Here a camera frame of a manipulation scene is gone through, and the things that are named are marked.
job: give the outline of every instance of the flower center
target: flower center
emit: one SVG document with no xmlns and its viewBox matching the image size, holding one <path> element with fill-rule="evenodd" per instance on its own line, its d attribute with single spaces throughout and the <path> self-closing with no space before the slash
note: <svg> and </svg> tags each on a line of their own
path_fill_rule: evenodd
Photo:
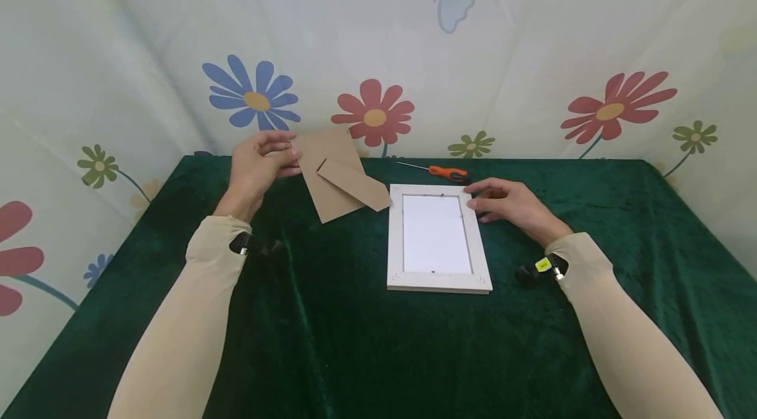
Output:
<svg viewBox="0 0 757 419">
<path fill-rule="evenodd" d="M 623 110 L 625 109 L 626 106 L 620 104 L 619 102 L 615 102 L 614 104 L 607 104 L 606 106 L 602 106 L 602 109 L 599 109 L 597 111 L 597 120 L 612 120 L 620 114 L 623 114 Z"/>
<path fill-rule="evenodd" d="M 262 94 L 258 94 L 257 92 L 245 92 L 244 96 L 242 97 L 244 99 L 244 103 L 247 104 L 250 109 L 254 109 L 259 112 L 267 112 L 271 108 L 271 103 L 268 101 L 267 97 Z"/>
<path fill-rule="evenodd" d="M 381 109 L 372 109 L 365 113 L 363 121 L 369 127 L 378 127 L 386 121 L 386 112 Z"/>
</svg>

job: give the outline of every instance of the green flower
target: green flower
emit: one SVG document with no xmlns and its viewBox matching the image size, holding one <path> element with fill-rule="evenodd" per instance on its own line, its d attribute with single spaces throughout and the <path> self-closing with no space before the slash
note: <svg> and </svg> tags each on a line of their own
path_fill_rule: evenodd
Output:
<svg viewBox="0 0 757 419">
<path fill-rule="evenodd" d="M 491 151 L 487 146 L 491 146 L 494 142 L 494 139 L 485 139 L 485 137 L 486 132 L 483 130 L 479 131 L 473 140 L 468 135 L 463 135 L 460 137 L 463 143 L 449 145 L 447 149 L 452 156 L 463 155 L 463 158 L 472 158 L 474 155 L 483 156 L 485 152 Z"/>
<path fill-rule="evenodd" d="M 100 148 L 100 145 L 95 145 L 94 150 L 89 146 L 82 146 L 81 151 L 84 151 L 84 154 L 89 156 L 89 160 L 79 160 L 76 162 L 80 168 L 89 169 L 81 177 L 85 185 L 93 186 L 94 184 L 94 189 L 100 189 L 105 184 L 105 178 L 108 178 L 109 181 L 116 180 L 115 171 L 118 171 L 118 165 L 115 164 L 116 159 L 113 156 L 105 157 L 105 151 Z"/>
<path fill-rule="evenodd" d="M 689 154 L 695 154 L 697 151 L 705 152 L 705 145 L 710 146 L 718 141 L 718 137 L 713 135 L 717 129 L 716 126 L 711 125 L 702 130 L 702 121 L 697 120 L 692 129 L 676 127 L 673 130 L 673 140 L 683 141 L 681 151 L 688 151 Z"/>
</svg>

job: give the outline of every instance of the white backdrop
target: white backdrop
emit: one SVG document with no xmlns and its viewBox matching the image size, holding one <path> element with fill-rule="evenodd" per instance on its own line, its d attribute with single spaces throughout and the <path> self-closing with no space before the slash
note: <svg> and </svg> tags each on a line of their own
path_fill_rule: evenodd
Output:
<svg viewBox="0 0 757 419">
<path fill-rule="evenodd" d="M 753 0 L 0 5 L 0 410 L 180 156 L 261 127 L 346 122 L 364 156 L 644 158 L 757 275 Z"/>
</svg>

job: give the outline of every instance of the blue flower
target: blue flower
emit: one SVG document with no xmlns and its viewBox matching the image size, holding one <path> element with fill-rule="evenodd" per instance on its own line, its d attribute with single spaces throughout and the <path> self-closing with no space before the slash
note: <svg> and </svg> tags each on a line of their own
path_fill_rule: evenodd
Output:
<svg viewBox="0 0 757 419">
<path fill-rule="evenodd" d="M 99 254 L 97 256 L 97 263 L 89 264 L 87 272 L 84 274 L 84 279 L 89 280 L 87 281 L 87 289 L 91 289 L 97 283 L 97 280 L 100 279 L 100 274 L 103 273 L 103 270 L 108 266 L 111 259 L 113 259 L 113 255 L 106 257 L 105 254 Z"/>
<path fill-rule="evenodd" d="M 255 116 L 258 116 L 260 130 L 273 130 L 274 127 L 279 130 L 289 130 L 289 126 L 282 119 L 300 121 L 299 115 L 282 109 L 299 100 L 294 94 L 283 94 L 292 87 L 291 77 L 280 75 L 271 82 L 273 65 L 269 61 L 260 61 L 255 69 L 255 88 L 253 89 L 250 76 L 237 56 L 229 55 L 229 67 L 236 79 L 210 62 L 203 64 L 202 70 L 210 79 L 223 86 L 223 89 L 214 85 L 210 86 L 210 90 L 215 92 L 210 95 L 210 104 L 216 109 L 241 109 L 229 117 L 232 125 L 246 127 L 252 123 Z"/>
</svg>

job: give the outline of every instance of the beige arm sleeve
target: beige arm sleeve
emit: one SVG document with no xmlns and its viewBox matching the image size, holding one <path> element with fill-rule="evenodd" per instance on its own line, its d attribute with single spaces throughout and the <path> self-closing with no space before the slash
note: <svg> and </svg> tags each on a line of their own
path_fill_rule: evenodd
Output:
<svg viewBox="0 0 757 419">
<path fill-rule="evenodd" d="M 245 256 L 229 243 L 250 225 L 210 216 L 187 263 L 139 340 L 110 404 L 110 419 L 201 418 L 218 373 L 229 303 Z"/>
<path fill-rule="evenodd" d="M 564 236 L 547 253 L 569 264 L 560 288 L 576 310 L 599 378 L 623 418 L 722 418 L 676 347 L 623 291 L 612 263 L 588 234 Z"/>
</svg>

